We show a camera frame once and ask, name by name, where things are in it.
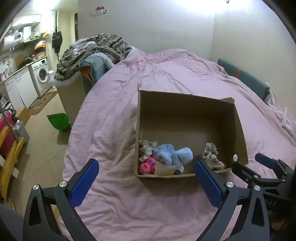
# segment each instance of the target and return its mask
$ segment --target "washing machine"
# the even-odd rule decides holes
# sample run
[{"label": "washing machine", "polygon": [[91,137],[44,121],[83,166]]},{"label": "washing machine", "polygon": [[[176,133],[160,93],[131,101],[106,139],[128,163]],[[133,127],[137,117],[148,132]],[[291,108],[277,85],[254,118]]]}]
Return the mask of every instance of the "washing machine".
[{"label": "washing machine", "polygon": [[44,58],[37,61],[36,63],[31,64],[29,66],[29,71],[38,97],[40,98],[51,88],[49,77],[47,75],[49,71],[47,59]]}]

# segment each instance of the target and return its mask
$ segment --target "pink duvet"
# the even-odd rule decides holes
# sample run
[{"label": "pink duvet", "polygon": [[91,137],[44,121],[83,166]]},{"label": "pink duvet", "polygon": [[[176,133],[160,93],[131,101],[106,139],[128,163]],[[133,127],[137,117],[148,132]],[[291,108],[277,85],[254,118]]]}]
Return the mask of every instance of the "pink duvet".
[{"label": "pink duvet", "polygon": [[[145,54],[134,49],[87,95],[64,158],[65,180],[90,158],[100,163],[98,177],[82,205],[76,207],[97,240],[196,240],[216,212],[194,177],[167,180],[134,176],[137,84],[141,90],[233,97],[246,139],[248,167],[262,177],[275,177],[254,161],[258,152],[295,166],[296,142],[271,109],[222,67],[185,50]],[[237,186],[246,186],[231,172],[222,176]],[[234,223],[232,219],[224,237]]]}]

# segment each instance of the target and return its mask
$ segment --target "kitchen counter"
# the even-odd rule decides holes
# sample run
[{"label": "kitchen counter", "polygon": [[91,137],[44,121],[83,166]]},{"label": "kitchen counter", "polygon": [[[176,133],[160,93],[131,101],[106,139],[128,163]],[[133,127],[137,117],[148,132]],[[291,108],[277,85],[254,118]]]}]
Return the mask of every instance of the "kitchen counter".
[{"label": "kitchen counter", "polygon": [[8,80],[10,77],[16,75],[18,72],[20,72],[20,71],[23,70],[24,68],[30,66],[30,65],[33,64],[33,63],[36,63],[36,62],[39,61],[39,60],[44,59],[44,58],[46,58],[46,57],[47,57],[47,56],[45,55],[44,57],[42,57],[42,58],[40,58],[40,59],[37,59],[37,60],[35,60],[35,61],[32,61],[31,63],[27,64],[26,66],[24,66],[24,67],[18,69],[16,72],[14,72],[13,74],[11,74],[8,78],[6,78],[6,79],[4,79],[3,81],[1,81],[0,84],[3,84],[6,80]]}]

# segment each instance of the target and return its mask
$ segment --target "blue plush toy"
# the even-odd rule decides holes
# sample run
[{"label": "blue plush toy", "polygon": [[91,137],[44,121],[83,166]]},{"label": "blue plush toy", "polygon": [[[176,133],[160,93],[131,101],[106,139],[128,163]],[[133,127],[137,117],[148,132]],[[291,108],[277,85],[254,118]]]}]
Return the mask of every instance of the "blue plush toy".
[{"label": "blue plush toy", "polygon": [[183,165],[192,161],[193,154],[188,147],[175,150],[172,144],[162,144],[154,149],[153,158],[167,165],[176,165],[178,172],[182,173]]}]

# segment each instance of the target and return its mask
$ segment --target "concrete floor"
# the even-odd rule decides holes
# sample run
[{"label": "concrete floor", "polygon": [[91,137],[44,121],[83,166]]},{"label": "concrete floor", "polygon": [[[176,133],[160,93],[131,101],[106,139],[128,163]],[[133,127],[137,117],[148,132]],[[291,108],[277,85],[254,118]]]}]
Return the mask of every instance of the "concrete floor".
[{"label": "concrete floor", "polygon": [[30,135],[27,145],[23,146],[18,163],[18,178],[11,177],[8,197],[14,201],[15,210],[25,214],[31,188],[56,186],[62,180],[64,156],[71,129],[56,130],[47,115],[65,113],[57,94],[37,115],[32,115],[25,128]]}]

